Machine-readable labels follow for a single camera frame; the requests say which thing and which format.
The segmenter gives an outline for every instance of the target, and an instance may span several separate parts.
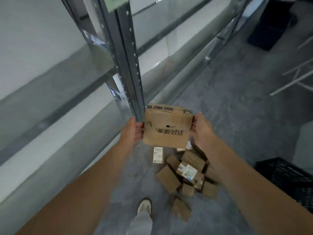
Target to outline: person's left hand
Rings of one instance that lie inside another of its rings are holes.
[[[131,150],[135,143],[143,138],[143,122],[136,122],[135,116],[131,117],[127,125],[121,130],[119,144]]]

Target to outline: beige sneaker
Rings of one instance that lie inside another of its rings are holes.
[[[150,215],[151,214],[151,211],[152,211],[152,203],[150,201],[150,199],[148,198],[144,198],[141,202],[140,202],[140,205],[138,207],[138,210],[137,210],[137,214],[141,211],[144,211],[146,210],[148,212],[148,214]]]

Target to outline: forearm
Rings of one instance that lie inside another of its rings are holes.
[[[248,223],[259,234],[311,234],[313,215],[247,165],[220,138],[204,153]]]
[[[93,234],[126,160],[115,145],[95,165],[67,185],[18,234]]]

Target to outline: concrete floor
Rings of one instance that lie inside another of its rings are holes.
[[[251,166],[274,157],[292,160],[299,128],[312,120],[313,93],[293,86],[280,94],[269,93],[291,81],[281,73],[312,57],[313,42],[300,51],[296,47],[313,33],[313,5],[293,6],[299,23],[288,30],[270,52],[246,43],[258,21],[253,16],[175,100],[212,121],[216,133]],[[166,157],[173,149],[166,149]],[[217,200],[196,193],[186,199],[193,215],[188,223],[171,214],[169,195],[155,174],[152,148],[140,143],[134,149],[115,188],[106,216],[95,234],[124,235],[135,217],[139,202],[151,198],[152,234],[256,234],[221,187]]]

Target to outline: hand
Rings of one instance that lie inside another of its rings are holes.
[[[143,122],[136,122],[135,116],[133,116],[128,120],[127,125],[122,128],[118,144],[127,150],[131,150],[135,143],[142,138]]]
[[[191,135],[194,137],[196,145],[202,151],[204,151],[206,144],[215,136],[211,123],[201,112],[194,116]]]

